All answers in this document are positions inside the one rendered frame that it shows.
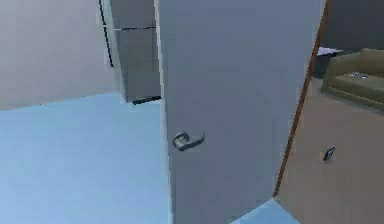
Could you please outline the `small black floor object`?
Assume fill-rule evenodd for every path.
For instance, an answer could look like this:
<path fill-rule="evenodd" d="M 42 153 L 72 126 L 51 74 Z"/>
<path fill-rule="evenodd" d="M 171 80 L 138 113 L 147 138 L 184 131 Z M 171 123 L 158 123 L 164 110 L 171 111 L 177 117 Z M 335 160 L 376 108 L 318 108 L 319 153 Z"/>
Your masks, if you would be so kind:
<path fill-rule="evenodd" d="M 336 147 L 335 147 L 335 146 L 329 148 L 329 149 L 325 152 L 325 154 L 324 154 L 323 161 L 326 162 L 326 161 L 330 160 L 330 159 L 333 157 L 333 155 L 334 155 L 334 153 L 335 153 L 335 150 L 336 150 Z"/>

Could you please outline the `grey room door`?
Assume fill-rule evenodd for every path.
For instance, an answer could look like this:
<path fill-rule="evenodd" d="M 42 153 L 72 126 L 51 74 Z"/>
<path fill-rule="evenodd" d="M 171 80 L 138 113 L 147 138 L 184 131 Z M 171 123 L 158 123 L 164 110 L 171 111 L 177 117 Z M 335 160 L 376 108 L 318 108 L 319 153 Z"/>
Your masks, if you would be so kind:
<path fill-rule="evenodd" d="M 155 0 L 172 224 L 274 192 L 325 0 Z M 179 151 L 180 132 L 200 145 Z"/>

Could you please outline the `olive green sofa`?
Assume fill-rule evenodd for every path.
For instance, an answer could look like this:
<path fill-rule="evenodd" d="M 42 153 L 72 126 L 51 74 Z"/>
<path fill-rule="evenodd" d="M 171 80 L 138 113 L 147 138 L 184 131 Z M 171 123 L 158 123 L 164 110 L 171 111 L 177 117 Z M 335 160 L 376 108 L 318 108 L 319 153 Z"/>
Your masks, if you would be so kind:
<path fill-rule="evenodd" d="M 321 91 L 384 110 L 384 49 L 363 48 L 332 58 Z"/>

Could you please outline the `grey tall cupboard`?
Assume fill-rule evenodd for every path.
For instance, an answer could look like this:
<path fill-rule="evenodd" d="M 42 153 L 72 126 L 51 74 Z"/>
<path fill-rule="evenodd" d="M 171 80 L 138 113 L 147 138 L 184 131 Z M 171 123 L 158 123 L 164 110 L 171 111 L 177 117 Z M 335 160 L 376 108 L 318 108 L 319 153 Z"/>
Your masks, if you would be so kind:
<path fill-rule="evenodd" d="M 154 0 L 98 0 L 107 62 L 134 105 L 161 98 Z"/>

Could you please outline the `brown wooden door frame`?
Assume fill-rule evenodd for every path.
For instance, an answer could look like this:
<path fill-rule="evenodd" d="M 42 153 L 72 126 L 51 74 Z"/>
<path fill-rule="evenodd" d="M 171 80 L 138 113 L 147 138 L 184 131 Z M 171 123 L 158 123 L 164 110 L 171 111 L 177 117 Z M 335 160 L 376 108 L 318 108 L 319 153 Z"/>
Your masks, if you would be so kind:
<path fill-rule="evenodd" d="M 287 144 L 285 147 L 285 151 L 284 151 L 284 154 L 282 157 L 282 163 L 280 166 L 280 170 L 279 170 L 278 178 L 276 181 L 275 189 L 274 189 L 274 192 L 272 195 L 272 197 L 274 199 L 276 199 L 278 197 L 279 192 L 280 192 L 281 184 L 282 184 L 283 177 L 284 177 L 284 172 L 285 172 L 287 164 L 288 164 L 288 160 L 289 160 L 290 152 L 292 150 L 292 145 L 294 142 L 295 134 L 296 134 L 297 127 L 298 127 L 298 124 L 300 121 L 300 116 L 301 116 L 301 113 L 302 113 L 302 110 L 304 107 L 304 103 L 305 103 L 305 99 L 307 96 L 312 72 L 314 70 L 316 57 L 317 57 L 317 54 L 318 54 L 318 51 L 320 48 L 321 36 L 324 32 L 324 29 L 325 29 L 325 26 L 326 26 L 326 23 L 328 20 L 329 1 L 330 0 L 325 0 L 324 6 L 321 8 L 322 9 L 321 18 L 320 18 L 319 26 L 317 28 L 317 32 L 316 32 L 316 36 L 315 36 L 316 38 L 315 38 L 315 41 L 314 41 L 313 46 L 312 46 L 312 51 L 311 51 L 309 62 L 307 63 L 306 73 L 305 73 L 303 85 L 301 87 L 301 92 L 299 95 L 300 97 L 297 101 L 296 111 L 294 114 L 294 119 L 292 121 L 291 129 L 290 129 L 290 133 L 289 133 L 289 138 L 288 138 L 288 141 L 287 141 Z"/>

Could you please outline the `dark side table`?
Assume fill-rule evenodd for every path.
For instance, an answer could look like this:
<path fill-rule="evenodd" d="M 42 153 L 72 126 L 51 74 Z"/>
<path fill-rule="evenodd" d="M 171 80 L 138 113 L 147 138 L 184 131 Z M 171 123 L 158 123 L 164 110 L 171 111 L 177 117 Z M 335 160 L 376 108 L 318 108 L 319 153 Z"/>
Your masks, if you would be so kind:
<path fill-rule="evenodd" d="M 341 53 L 340 49 L 320 47 L 314 62 L 312 76 L 322 79 L 328 68 L 330 60 Z"/>

